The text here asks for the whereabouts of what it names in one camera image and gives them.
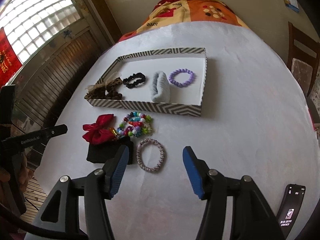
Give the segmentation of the red bow hair clip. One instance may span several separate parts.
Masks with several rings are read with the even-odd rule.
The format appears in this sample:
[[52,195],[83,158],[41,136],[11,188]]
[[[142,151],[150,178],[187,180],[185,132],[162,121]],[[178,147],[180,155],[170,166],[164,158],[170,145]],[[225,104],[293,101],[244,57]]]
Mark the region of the red bow hair clip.
[[84,124],[82,129],[86,132],[82,138],[92,145],[99,145],[103,142],[111,141],[116,138],[109,129],[109,125],[114,119],[114,114],[103,114],[98,116],[95,123]]

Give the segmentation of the leopard print bow scrunchie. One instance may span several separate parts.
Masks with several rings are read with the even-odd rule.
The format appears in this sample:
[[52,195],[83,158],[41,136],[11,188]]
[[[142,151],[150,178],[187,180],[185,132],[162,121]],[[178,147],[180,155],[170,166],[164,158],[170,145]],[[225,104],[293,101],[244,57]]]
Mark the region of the leopard print bow scrunchie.
[[118,87],[123,84],[121,74],[114,72],[110,77],[102,83],[89,85],[84,99],[106,99],[106,100],[121,100],[123,95],[117,91]]

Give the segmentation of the black scrunchie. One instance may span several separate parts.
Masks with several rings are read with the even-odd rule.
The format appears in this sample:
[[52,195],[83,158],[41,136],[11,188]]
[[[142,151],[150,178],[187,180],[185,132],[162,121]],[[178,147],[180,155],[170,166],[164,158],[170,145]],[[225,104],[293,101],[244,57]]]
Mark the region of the black scrunchie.
[[143,84],[145,81],[146,77],[143,73],[134,73],[123,80],[123,85],[129,89],[132,89]]

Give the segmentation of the light blue fluffy scrunchie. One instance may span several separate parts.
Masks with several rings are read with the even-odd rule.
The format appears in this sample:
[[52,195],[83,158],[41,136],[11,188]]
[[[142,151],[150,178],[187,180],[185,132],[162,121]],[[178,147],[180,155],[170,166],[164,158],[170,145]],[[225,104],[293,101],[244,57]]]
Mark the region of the light blue fluffy scrunchie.
[[155,72],[151,78],[150,94],[152,102],[170,102],[170,84],[163,71]]

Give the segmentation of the black smartphone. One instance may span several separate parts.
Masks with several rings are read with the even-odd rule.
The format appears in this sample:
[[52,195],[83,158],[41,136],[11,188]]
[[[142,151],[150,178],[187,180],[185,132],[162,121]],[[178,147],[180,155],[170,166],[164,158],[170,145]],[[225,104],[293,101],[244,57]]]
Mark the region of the black smartphone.
[[277,220],[284,238],[287,238],[299,214],[304,199],[306,187],[297,184],[287,184],[284,196],[277,213]]

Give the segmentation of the black velvet pouch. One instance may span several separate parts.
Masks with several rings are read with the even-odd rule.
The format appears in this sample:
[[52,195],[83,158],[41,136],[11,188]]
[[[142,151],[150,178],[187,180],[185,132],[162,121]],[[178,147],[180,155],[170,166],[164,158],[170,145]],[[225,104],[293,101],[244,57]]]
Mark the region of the black velvet pouch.
[[119,148],[125,145],[129,149],[128,165],[133,164],[134,142],[130,137],[106,141],[98,145],[89,144],[86,160],[93,164],[104,164],[108,159],[114,158]]

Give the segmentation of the red paper window decoration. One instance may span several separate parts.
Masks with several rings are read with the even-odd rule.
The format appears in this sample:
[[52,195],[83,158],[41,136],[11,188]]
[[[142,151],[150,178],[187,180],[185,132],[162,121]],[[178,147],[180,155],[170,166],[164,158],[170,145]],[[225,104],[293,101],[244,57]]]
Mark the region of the red paper window decoration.
[[11,77],[22,67],[22,63],[15,54],[4,28],[0,31],[0,86],[4,86]]

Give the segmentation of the window with glass blocks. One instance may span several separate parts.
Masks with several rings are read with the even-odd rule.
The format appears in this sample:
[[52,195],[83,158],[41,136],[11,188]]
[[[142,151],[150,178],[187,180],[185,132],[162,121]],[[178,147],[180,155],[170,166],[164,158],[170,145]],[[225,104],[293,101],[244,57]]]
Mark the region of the window with glass blocks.
[[1,27],[25,63],[46,41],[79,19],[72,0],[12,0],[1,14]]

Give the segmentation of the striped black white tray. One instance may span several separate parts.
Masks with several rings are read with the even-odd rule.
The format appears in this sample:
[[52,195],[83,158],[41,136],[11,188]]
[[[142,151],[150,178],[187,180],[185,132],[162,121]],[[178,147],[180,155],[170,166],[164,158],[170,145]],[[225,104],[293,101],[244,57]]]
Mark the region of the striped black white tray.
[[[169,103],[151,100],[151,78],[158,71],[167,75],[170,84]],[[123,95],[121,100],[88,99],[92,106],[201,116],[207,74],[205,48],[166,48],[119,56],[97,83],[106,81],[114,72],[121,74],[122,80],[134,73],[143,73],[146,81],[132,89],[123,84],[119,86],[117,91]]]

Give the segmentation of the wooden chair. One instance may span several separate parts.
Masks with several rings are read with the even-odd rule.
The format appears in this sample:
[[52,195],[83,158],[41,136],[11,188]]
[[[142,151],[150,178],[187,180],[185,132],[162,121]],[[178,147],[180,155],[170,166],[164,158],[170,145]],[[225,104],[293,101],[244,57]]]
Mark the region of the wooden chair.
[[[312,75],[310,80],[310,85],[308,87],[307,96],[310,95],[313,85],[316,81],[316,76],[319,68],[319,42],[316,42],[311,37],[306,35],[306,33],[302,32],[298,28],[296,28],[291,22],[288,22],[289,26],[289,54],[287,60],[287,67],[291,70],[293,59],[298,59],[306,64],[308,64],[312,68]],[[295,45],[295,41],[301,43],[306,48],[313,51],[316,56],[312,56],[307,52],[300,49],[297,45]]]

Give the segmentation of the orange patterned blanket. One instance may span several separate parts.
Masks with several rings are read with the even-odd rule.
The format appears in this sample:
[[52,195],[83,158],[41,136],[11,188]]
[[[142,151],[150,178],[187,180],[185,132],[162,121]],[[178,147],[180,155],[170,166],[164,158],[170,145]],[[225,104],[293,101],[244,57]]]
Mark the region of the orange patterned blanket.
[[228,5],[220,0],[161,0],[138,29],[123,35],[120,40],[127,40],[152,29],[196,21],[248,27]]

